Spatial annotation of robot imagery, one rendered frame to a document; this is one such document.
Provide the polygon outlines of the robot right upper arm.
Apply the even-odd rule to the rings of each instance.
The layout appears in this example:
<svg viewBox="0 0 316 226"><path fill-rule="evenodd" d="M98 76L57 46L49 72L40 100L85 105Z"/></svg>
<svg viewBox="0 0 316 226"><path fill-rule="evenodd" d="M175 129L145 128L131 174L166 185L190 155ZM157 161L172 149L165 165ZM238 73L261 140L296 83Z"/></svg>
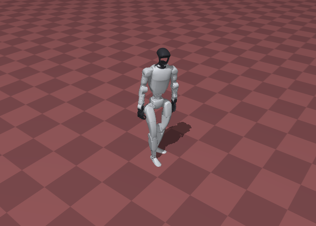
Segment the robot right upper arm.
<svg viewBox="0 0 316 226"><path fill-rule="evenodd" d="M142 78L141 78L141 85L140 87L143 88L143 92L142 93L146 93L148 92L148 87L146 86L149 77L152 75L153 69L152 67L148 67L148 68L144 68L142 70Z"/></svg>

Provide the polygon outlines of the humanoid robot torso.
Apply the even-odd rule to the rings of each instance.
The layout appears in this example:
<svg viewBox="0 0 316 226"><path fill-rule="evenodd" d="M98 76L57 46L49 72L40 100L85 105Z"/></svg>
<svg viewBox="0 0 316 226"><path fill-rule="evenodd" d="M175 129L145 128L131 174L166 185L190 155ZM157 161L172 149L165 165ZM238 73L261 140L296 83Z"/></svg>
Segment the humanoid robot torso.
<svg viewBox="0 0 316 226"><path fill-rule="evenodd" d="M160 65L157 65L160 67ZM148 85L150 87L153 96L150 97L149 101L152 103L154 109L159 109L163 106L164 98L161 96L165 93L168 88L170 77L172 74L172 69L169 64L166 64L165 69L160 69L157 66L152 65L153 72L148 79Z"/></svg>

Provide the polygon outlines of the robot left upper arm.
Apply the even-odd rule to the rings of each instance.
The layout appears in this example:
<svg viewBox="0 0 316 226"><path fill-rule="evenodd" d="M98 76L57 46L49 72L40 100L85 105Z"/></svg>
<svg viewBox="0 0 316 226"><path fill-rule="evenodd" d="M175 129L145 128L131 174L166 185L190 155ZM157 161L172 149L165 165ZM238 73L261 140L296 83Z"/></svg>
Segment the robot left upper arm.
<svg viewBox="0 0 316 226"><path fill-rule="evenodd" d="M179 87L178 83L176 82L177 80L177 73L178 73L178 70L175 66L170 66L171 69L172 69L172 74L171 74L171 85L170 87L172 89L176 89Z"/></svg>

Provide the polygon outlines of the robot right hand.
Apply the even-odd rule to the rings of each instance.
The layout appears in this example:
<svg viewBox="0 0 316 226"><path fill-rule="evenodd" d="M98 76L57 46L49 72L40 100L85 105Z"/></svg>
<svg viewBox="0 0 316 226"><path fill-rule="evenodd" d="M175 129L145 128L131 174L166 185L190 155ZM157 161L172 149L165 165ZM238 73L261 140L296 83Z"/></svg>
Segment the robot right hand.
<svg viewBox="0 0 316 226"><path fill-rule="evenodd" d="M137 112L138 117L141 118L141 119L145 119L145 118L146 118L146 116L144 115L143 110L144 110L144 106L141 107L141 110L138 109L138 112ZM144 118L144 117L145 117L145 118Z"/></svg>

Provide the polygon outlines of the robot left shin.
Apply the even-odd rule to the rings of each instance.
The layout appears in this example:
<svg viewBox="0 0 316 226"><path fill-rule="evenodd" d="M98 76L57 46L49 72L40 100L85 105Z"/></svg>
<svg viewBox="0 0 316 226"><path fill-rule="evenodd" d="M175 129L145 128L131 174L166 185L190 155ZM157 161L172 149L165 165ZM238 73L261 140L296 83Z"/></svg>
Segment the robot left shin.
<svg viewBox="0 0 316 226"><path fill-rule="evenodd" d="M164 132L165 132L165 129L164 129L163 131L161 131L161 132L157 132L157 135L158 135L158 137L157 137L158 145L160 144L160 142L161 142L161 140L162 140L162 137L163 137L163 135L164 135Z"/></svg>

